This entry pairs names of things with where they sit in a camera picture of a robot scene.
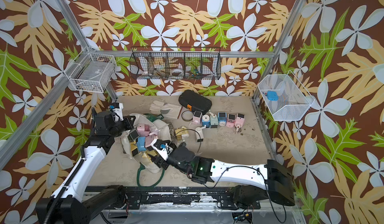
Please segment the yellow sharpener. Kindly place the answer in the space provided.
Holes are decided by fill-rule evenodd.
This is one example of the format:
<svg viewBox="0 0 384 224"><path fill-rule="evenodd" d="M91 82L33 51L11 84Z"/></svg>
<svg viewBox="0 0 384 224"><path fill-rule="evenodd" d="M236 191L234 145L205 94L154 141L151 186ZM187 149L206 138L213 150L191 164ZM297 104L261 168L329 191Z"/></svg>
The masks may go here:
<svg viewBox="0 0 384 224"><path fill-rule="evenodd" d="M176 129L175 134L176 134L176 138L179 142L186 140L187 138L190 137L188 129L184 126L182 126L179 129Z"/></svg>

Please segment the white pencil sharpener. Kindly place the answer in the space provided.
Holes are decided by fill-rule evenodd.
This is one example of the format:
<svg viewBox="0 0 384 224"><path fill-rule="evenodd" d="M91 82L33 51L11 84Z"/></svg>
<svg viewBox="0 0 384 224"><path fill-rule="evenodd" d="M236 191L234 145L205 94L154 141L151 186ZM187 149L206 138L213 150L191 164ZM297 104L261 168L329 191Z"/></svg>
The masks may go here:
<svg viewBox="0 0 384 224"><path fill-rule="evenodd" d="M197 143L201 143L204 141L204 133L203 133L203 130L206 128L206 126L202 126L202 127L197 127L195 129L195 132L196 132L196 141Z"/></svg>

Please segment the cream tote bag green handles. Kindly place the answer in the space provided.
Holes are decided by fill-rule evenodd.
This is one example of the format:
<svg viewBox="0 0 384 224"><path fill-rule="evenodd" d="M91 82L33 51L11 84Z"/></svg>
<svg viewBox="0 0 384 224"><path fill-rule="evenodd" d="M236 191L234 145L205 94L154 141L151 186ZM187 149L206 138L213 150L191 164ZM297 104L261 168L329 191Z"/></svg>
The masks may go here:
<svg viewBox="0 0 384 224"><path fill-rule="evenodd" d="M171 140L172 135L170 133L169 124L163 120L155 119L150 121L146 115L142 114L130 114L129 116L135 116L134 128L130 131L123 132L120 137L120 141L123 147L123 153L126 154L130 159L135 160L140 164L137 171L137 185L140 189L150 189L157 186L163 179L165 170L158 168L152 161L151 156L158 154L151 146L154 139L160 139L163 141ZM139 152L137 149L138 137L146 137L146 151ZM140 175L142 171L149 171L152 174L161 173L158 181L151 186L143 186L140 183Z"/></svg>

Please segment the blue pencil sharpener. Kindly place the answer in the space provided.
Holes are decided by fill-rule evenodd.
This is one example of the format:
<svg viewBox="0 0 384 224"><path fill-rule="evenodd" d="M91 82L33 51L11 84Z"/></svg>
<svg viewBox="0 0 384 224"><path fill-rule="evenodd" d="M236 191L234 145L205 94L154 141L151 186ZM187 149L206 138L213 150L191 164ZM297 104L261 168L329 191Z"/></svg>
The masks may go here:
<svg viewBox="0 0 384 224"><path fill-rule="evenodd" d="M211 119L209 115L203 115L202 116L202 126L205 128L211 127Z"/></svg>
<svg viewBox="0 0 384 224"><path fill-rule="evenodd" d="M224 127L227 124L227 113L226 112L219 112L218 113L218 122L219 126Z"/></svg>

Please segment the green pencil sharpener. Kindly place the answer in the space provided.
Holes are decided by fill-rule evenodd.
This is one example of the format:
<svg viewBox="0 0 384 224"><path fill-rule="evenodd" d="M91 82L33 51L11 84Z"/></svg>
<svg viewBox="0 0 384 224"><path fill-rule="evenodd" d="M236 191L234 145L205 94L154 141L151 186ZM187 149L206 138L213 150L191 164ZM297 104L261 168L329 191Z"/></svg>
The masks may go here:
<svg viewBox="0 0 384 224"><path fill-rule="evenodd" d="M219 120L218 116L212 112L209 112L210 114L210 128L211 129L216 129L219 126Z"/></svg>

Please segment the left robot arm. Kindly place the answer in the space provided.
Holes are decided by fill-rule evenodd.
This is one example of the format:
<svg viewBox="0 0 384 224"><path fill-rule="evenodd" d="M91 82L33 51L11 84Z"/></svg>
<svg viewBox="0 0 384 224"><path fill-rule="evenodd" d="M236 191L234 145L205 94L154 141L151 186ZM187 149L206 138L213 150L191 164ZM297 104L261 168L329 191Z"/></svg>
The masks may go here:
<svg viewBox="0 0 384 224"><path fill-rule="evenodd" d="M125 205L126 195L121 185L108 186L86 201L83 196L115 139L132 130L135 120L134 116L125 116L115 121L113 113L108 111L97 114L96 126L69 176L51 197L37 202L35 210L40 224L88 224L105 208Z"/></svg>

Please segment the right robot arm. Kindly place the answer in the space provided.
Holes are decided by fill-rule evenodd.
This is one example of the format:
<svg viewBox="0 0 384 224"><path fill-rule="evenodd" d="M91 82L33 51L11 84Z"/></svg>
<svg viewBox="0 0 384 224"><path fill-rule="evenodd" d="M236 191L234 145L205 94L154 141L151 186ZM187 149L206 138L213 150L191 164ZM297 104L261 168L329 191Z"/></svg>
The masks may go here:
<svg viewBox="0 0 384 224"><path fill-rule="evenodd" d="M283 165L268 160L261 165L236 165L203 158L188 150L185 143L176 146L156 139L150 144L156 156L151 157L159 168L174 167L192 182L237 183L234 201L250 206L255 201L270 200L282 206L294 206L293 177Z"/></svg>

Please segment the brown tape roll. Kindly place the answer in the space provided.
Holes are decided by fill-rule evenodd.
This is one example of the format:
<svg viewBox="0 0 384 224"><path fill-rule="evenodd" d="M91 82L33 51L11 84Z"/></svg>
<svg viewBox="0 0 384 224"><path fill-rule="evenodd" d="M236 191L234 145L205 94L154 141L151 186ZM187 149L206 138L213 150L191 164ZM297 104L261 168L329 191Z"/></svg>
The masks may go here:
<svg viewBox="0 0 384 224"><path fill-rule="evenodd" d="M182 115L182 120L185 122L192 122L194 118L194 113L190 110L183 111Z"/></svg>

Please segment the cream work glove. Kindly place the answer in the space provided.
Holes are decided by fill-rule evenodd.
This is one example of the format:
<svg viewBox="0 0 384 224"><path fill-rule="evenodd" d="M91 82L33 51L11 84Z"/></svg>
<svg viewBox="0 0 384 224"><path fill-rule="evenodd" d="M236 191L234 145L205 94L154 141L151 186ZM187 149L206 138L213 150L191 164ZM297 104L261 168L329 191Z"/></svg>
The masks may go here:
<svg viewBox="0 0 384 224"><path fill-rule="evenodd" d="M154 100L150 105L150 113L153 115L162 115L167 119L178 119L182 110L182 106Z"/></svg>

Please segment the black hard case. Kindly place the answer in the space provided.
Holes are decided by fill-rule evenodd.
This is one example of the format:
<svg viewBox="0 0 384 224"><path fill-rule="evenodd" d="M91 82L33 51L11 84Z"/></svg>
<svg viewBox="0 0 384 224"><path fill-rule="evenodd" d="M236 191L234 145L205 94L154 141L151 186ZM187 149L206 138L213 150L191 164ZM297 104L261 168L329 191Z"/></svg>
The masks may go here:
<svg viewBox="0 0 384 224"><path fill-rule="evenodd" d="M212 101L192 91L186 90L179 96L179 103L192 112L200 111L205 115L212 107Z"/></svg>

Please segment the white tape roll in basket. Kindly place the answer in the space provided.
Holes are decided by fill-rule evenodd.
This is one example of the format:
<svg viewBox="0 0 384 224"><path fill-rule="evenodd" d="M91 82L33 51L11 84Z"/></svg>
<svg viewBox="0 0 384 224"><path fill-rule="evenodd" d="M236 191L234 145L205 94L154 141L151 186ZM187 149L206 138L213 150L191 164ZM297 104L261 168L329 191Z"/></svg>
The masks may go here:
<svg viewBox="0 0 384 224"><path fill-rule="evenodd" d="M183 76L184 71L180 68L175 68L175 69L171 70L170 74L171 74L171 76Z"/></svg>

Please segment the blue object in basket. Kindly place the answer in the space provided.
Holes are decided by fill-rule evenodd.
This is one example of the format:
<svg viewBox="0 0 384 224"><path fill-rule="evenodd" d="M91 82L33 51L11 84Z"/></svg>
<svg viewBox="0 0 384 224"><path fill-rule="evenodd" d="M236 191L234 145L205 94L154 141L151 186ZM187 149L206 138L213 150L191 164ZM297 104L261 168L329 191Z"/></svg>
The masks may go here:
<svg viewBox="0 0 384 224"><path fill-rule="evenodd" d="M267 92L267 99L269 101L278 101L279 97L275 91L268 91Z"/></svg>

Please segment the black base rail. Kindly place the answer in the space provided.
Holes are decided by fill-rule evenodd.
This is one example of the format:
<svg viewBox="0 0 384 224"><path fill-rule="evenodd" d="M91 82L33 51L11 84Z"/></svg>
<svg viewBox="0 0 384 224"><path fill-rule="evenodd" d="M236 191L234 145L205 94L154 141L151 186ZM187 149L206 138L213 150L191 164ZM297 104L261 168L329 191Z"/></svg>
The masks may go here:
<svg viewBox="0 0 384 224"><path fill-rule="evenodd" d="M260 202L245 196L245 191L238 187L123 187L128 210L139 210L145 205L193 206L212 204L224 210L261 209Z"/></svg>

